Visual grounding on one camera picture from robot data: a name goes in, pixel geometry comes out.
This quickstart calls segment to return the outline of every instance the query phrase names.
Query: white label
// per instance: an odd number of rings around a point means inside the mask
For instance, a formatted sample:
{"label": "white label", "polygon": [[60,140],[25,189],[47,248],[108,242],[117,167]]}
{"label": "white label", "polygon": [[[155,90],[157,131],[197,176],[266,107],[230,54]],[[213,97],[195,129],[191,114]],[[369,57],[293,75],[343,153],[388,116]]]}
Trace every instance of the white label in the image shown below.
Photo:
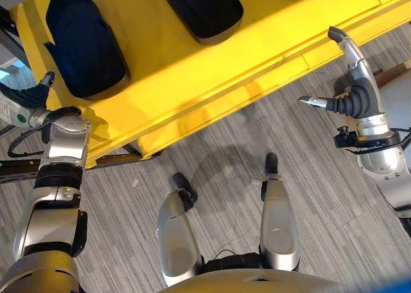
{"label": "white label", "polygon": [[0,119],[6,123],[11,124],[12,120],[10,119],[10,103],[7,98],[5,98],[0,93]]}

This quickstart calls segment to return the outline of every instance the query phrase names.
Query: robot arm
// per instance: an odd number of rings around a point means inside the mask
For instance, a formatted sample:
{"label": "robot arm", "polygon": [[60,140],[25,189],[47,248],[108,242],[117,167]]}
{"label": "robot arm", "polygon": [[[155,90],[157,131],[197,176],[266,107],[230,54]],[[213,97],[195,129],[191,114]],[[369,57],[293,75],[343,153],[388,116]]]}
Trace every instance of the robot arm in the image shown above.
{"label": "robot arm", "polygon": [[[13,246],[17,262],[2,280],[0,292],[67,292],[67,287],[83,292],[72,257],[80,254],[87,239],[87,214],[79,206],[91,124],[72,108],[46,109],[52,81],[53,73],[48,73],[39,85],[23,92],[0,90],[5,121],[34,129],[47,125],[42,129],[46,149]],[[26,105],[33,89],[41,100]],[[67,287],[58,285],[60,281]]]}
{"label": "robot arm", "polygon": [[335,145],[361,149],[353,152],[357,155],[358,166],[375,180],[411,236],[411,173],[403,152],[411,135],[400,142],[398,131],[408,130],[389,128],[374,75],[354,40],[334,27],[330,27],[328,37],[340,46],[348,61],[354,78],[351,92],[343,98],[303,96],[299,101],[356,120],[355,131],[350,132],[348,127],[338,129]]}

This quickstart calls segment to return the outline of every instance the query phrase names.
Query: black cable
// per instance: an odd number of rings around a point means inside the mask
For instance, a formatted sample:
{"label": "black cable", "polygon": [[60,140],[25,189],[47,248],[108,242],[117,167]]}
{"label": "black cable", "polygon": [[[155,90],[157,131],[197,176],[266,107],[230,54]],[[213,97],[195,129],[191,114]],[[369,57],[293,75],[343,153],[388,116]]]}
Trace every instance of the black cable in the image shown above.
{"label": "black cable", "polygon": [[43,152],[44,152],[43,150],[38,151],[38,152],[33,152],[33,153],[26,153],[26,152],[24,152],[23,154],[16,154],[16,153],[14,152],[14,150],[15,150],[28,136],[30,136],[31,134],[35,133],[36,131],[39,131],[39,130],[43,129],[44,127],[46,127],[47,125],[49,125],[49,124],[51,124],[51,123],[53,123],[53,122],[54,122],[53,120],[49,120],[49,121],[45,122],[44,124],[42,124],[42,125],[40,125],[40,126],[38,126],[38,127],[36,127],[36,128],[30,129],[29,131],[26,131],[26,132],[23,132],[22,134],[20,134],[19,137],[15,138],[15,139],[13,140],[13,142],[10,143],[10,146],[8,147],[8,152],[7,152],[8,157],[10,157],[10,158],[19,158],[19,157],[28,157],[28,156],[41,155],[41,154],[43,154]]}
{"label": "black cable", "polygon": [[14,125],[9,125],[6,126],[5,128],[0,130],[0,136],[2,136],[3,134],[5,134],[6,132],[8,132],[9,130],[12,130],[15,126]]}
{"label": "black cable", "polygon": [[234,251],[230,250],[230,249],[223,249],[221,250],[215,257],[213,260],[217,259],[217,257],[222,254],[224,251],[228,251],[229,253],[232,253],[233,255],[237,255]]}
{"label": "black cable", "polygon": [[365,155],[365,154],[370,154],[370,153],[375,153],[375,152],[381,152],[383,150],[388,150],[390,148],[394,147],[401,147],[403,150],[405,150],[411,143],[411,127],[409,129],[402,129],[402,128],[391,128],[391,131],[399,131],[399,132],[409,132],[409,134],[399,143],[392,144],[389,146],[384,146],[384,147],[378,147],[378,148],[372,148],[368,150],[361,150],[361,151],[355,151],[355,150],[348,150],[348,152],[353,153],[354,155]]}

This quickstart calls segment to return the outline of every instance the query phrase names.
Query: yellow shelving unit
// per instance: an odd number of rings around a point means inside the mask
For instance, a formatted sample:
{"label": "yellow shelving unit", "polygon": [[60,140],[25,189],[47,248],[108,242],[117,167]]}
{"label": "yellow shelving unit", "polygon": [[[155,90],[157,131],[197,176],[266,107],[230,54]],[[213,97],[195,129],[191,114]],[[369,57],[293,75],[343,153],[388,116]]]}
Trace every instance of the yellow shelving unit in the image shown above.
{"label": "yellow shelving unit", "polygon": [[410,0],[240,0],[240,30],[213,47],[197,44],[166,0],[93,0],[112,27],[131,83],[112,98],[70,95],[43,43],[49,0],[27,0],[12,16],[38,80],[57,79],[50,109],[75,105],[91,120],[87,166],[133,140],[145,157],[260,99],[339,56],[330,25],[360,44],[411,19]]}

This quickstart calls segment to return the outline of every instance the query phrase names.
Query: gray carpet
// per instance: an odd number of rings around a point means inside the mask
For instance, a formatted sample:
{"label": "gray carpet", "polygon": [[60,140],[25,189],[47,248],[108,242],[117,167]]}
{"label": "gray carpet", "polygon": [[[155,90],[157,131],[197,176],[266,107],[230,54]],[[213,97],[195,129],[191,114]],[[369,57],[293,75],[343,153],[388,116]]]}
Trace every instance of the gray carpet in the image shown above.
{"label": "gray carpet", "polygon": [[[365,45],[373,70],[411,58],[411,26]],[[341,283],[379,285],[411,273],[411,239],[355,156],[337,150],[344,119],[297,103],[332,96],[346,64],[338,59],[173,145],[152,161],[86,171],[82,209],[88,241],[76,259],[88,292],[155,292],[165,284],[155,237],[157,212],[184,173],[198,192],[189,220],[206,260],[224,248],[258,251],[263,161],[280,158],[299,226],[300,271]],[[18,131],[1,140],[6,146]],[[38,148],[33,139],[24,148]],[[13,263],[12,241],[33,181],[0,185],[0,276]]]}

